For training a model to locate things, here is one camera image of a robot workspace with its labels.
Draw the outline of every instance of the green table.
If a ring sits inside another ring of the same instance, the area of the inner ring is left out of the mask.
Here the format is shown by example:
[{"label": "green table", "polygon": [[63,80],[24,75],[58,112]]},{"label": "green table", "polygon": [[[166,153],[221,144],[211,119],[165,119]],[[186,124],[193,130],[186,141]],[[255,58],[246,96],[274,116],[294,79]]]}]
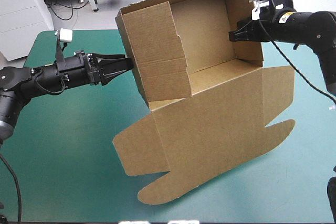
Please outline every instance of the green table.
[{"label": "green table", "polygon": [[[54,32],[41,33],[26,66],[53,62],[55,41]],[[291,45],[281,47],[323,87],[310,49],[301,47],[294,56]],[[79,49],[124,53],[117,30],[75,31],[65,55]],[[269,44],[264,55],[268,66],[285,65]],[[283,144],[160,206],[139,202],[137,192],[161,174],[127,176],[112,145],[116,134],[149,113],[131,72],[105,87],[87,85],[33,99],[1,151],[19,177],[23,221],[332,222],[326,186],[336,165],[336,112],[328,111],[330,105],[297,78],[293,105],[275,119],[297,120]],[[6,207],[2,213],[16,220],[15,187],[2,164],[0,201]]]}]

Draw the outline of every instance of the cardboard box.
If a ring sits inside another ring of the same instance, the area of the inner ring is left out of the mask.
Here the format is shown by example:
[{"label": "cardboard box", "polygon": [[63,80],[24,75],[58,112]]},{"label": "cardboard box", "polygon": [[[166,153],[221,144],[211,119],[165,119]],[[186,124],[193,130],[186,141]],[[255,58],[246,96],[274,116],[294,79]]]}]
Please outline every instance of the cardboard box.
[{"label": "cardboard box", "polygon": [[169,172],[138,198],[162,204],[269,152],[294,121],[265,127],[292,103],[291,67],[262,68],[257,42],[228,32],[248,0],[145,0],[116,17],[151,113],[113,143],[130,176]]}]

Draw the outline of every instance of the white desk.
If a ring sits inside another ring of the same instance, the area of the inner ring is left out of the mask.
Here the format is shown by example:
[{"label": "white desk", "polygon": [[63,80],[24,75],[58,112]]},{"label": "white desk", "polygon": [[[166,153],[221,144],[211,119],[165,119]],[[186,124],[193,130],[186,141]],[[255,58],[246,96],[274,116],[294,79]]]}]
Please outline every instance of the white desk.
[{"label": "white desk", "polygon": [[43,0],[0,0],[0,52],[8,61],[27,56],[36,36],[53,29]]}]

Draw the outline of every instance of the robotic arm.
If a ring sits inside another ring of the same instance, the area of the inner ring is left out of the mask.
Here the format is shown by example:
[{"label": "robotic arm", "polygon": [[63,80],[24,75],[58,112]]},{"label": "robotic arm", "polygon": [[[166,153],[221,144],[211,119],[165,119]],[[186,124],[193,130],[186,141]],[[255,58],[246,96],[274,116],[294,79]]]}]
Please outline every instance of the robotic arm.
[{"label": "robotic arm", "polygon": [[[307,45],[319,58],[327,91],[336,95],[336,12],[300,13],[292,0],[252,1],[252,16],[229,32],[230,41],[288,42],[295,44],[294,50]],[[329,180],[327,194],[336,223],[336,177]]]},{"label": "robotic arm", "polygon": [[0,147],[13,134],[20,111],[32,98],[58,95],[85,84],[106,85],[133,68],[132,60],[125,55],[77,51],[74,56],[64,58],[63,50],[71,40],[71,30],[61,29],[57,33],[56,60],[52,64],[0,70]]}]

